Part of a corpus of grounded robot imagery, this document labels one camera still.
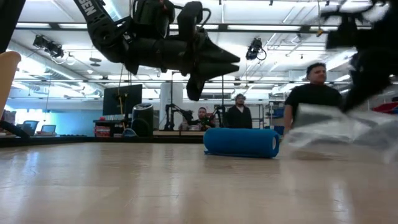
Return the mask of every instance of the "monitor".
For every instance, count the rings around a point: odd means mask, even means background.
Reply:
[[[119,94],[122,99],[121,113]],[[130,114],[134,106],[142,103],[142,85],[107,88],[104,91],[103,115]]]

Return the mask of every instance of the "blue foam roller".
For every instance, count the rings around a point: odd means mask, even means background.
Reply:
[[[279,134],[270,129],[211,128],[203,136],[205,154],[273,158],[279,152]]]

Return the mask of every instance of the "white ceiling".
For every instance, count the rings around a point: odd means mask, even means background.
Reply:
[[[107,0],[107,10],[112,16],[120,15],[121,17],[128,16],[129,0]],[[187,1],[174,0],[176,5],[184,5]],[[204,7],[211,9],[212,17],[208,23],[213,24],[274,24],[275,26],[281,24],[304,24],[310,19],[316,18],[318,14],[318,3],[316,1],[274,1],[273,5],[269,5],[269,1],[223,1],[222,5],[218,4],[218,0],[201,1]],[[330,1],[328,7],[335,7],[336,1]],[[351,1],[347,4],[347,8],[355,6],[367,5],[367,1]],[[320,3],[320,7],[325,8],[325,1]],[[380,9],[378,12],[372,14],[375,17],[385,10]],[[24,10],[19,18],[19,22],[58,22],[84,23],[85,20],[81,15],[74,2],[71,0],[27,0]],[[338,20],[333,20],[328,25],[338,25]],[[25,49],[37,51],[32,45],[37,34],[44,35],[50,40],[63,45],[63,50],[66,51],[66,56],[63,59],[46,64],[47,68],[51,69],[56,66],[67,68],[74,75],[80,75],[89,79],[100,79],[102,76],[108,76],[109,79],[119,80],[122,65],[111,63],[107,61],[96,49],[92,47],[92,43],[87,31],[54,31],[54,30],[15,30],[12,36],[12,41],[21,45]],[[321,37],[310,36],[306,41],[302,42],[296,47],[297,41],[295,34],[273,34],[260,32],[209,32],[210,39],[221,48],[224,48],[231,53],[241,57],[239,63],[240,69],[236,73],[231,73],[225,76],[225,80],[233,80],[234,77],[242,77],[243,80],[289,80],[289,70],[305,70],[305,68],[314,62],[329,62],[343,50],[326,51],[324,49],[326,35]],[[253,38],[260,37],[263,45],[267,42],[267,58],[264,63],[258,64],[258,60],[246,61],[244,58],[248,45]],[[39,50],[37,54],[50,58],[44,51]],[[71,54],[76,59],[73,65],[70,65],[74,60],[68,58]],[[100,67],[92,67],[89,61],[90,57],[100,58],[102,62]],[[123,69],[123,79],[127,79],[127,71]],[[347,74],[347,66],[345,62],[338,64],[333,69],[334,72],[340,72],[340,75]],[[171,72],[163,73],[158,77],[159,71],[156,68],[140,67],[138,75],[133,79],[148,80],[160,79],[170,80]],[[18,73],[16,79],[26,78],[26,74]],[[174,75],[174,79],[183,80],[187,77]],[[115,86],[114,84],[101,84],[99,86]],[[147,88],[159,89],[160,83],[146,84]],[[226,88],[237,88],[232,84],[226,84]],[[206,84],[205,88],[214,89],[214,92],[219,92],[220,84]],[[255,88],[248,90],[254,94],[268,94],[274,88],[274,85],[256,85]]]

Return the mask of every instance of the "black t-shirt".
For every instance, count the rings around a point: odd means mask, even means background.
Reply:
[[[327,85],[304,84],[295,87],[285,101],[293,108],[293,121],[300,103],[311,105],[340,106],[340,92]]]

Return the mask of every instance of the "wooden floor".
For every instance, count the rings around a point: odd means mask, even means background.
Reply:
[[[0,151],[0,223],[398,223],[395,165],[205,156],[200,144]]]

